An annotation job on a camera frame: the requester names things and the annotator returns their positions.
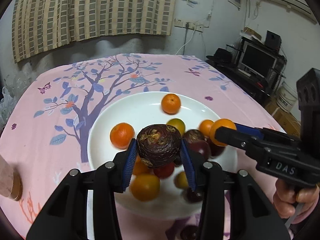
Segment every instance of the butterfly print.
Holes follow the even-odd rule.
[[[44,94],[47,89],[51,88],[50,82],[46,84],[43,88],[38,88],[41,94]]]
[[[200,77],[200,72],[194,71],[191,68],[189,68],[189,70],[190,70],[190,72],[189,71],[185,71],[185,72],[186,73],[191,73],[191,74],[193,74],[193,75],[195,75],[197,77]]]

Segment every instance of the white wall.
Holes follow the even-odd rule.
[[[195,0],[199,2],[194,8],[185,1],[176,0],[175,17],[201,22],[211,10],[212,0]],[[212,55],[217,48],[225,48],[226,43],[233,43],[243,28],[244,1],[242,10],[229,3],[228,0],[215,0],[209,28],[204,28],[203,36],[196,32],[192,41],[186,46],[185,55],[195,55],[205,59],[206,54]],[[11,21],[14,1],[0,19],[0,74],[1,81],[12,84],[16,73],[23,71],[26,78],[33,81],[39,74],[59,65],[99,58],[118,53],[151,53],[175,54],[183,45],[185,29],[172,27],[171,36],[160,37],[151,35],[123,35],[100,37],[82,42],[73,42],[56,50],[35,55],[18,64],[13,61],[11,43]],[[188,31],[187,40],[192,30]]]
[[[295,11],[287,12],[286,8],[265,0],[261,2],[257,19],[253,20],[256,1],[259,0],[251,0],[251,17],[247,25],[258,32],[263,41],[267,30],[281,36],[288,59],[285,82],[296,90],[297,80],[310,68],[320,69],[320,26]],[[300,121],[298,103],[291,113]]]

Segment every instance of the pink tablecloth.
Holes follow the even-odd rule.
[[[0,140],[1,155],[17,167],[23,181],[19,202],[0,197],[0,206],[25,237],[39,210],[69,170],[90,170],[87,139],[99,113],[133,93],[170,91],[198,100],[221,118],[280,130],[278,123],[231,80],[196,57],[119,54],[41,74],[23,94]],[[247,169],[272,199],[275,178],[255,170],[255,161],[238,152]],[[118,206],[123,239],[171,240],[189,220],[154,221]],[[230,217],[226,214],[225,238]]]

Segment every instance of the bucket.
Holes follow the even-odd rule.
[[[278,96],[276,98],[277,105],[285,112],[290,112],[294,103],[298,100],[298,94],[285,82],[279,88]]]

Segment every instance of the checkered curtain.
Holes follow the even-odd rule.
[[[170,35],[175,0],[16,0],[15,62],[99,36]]]

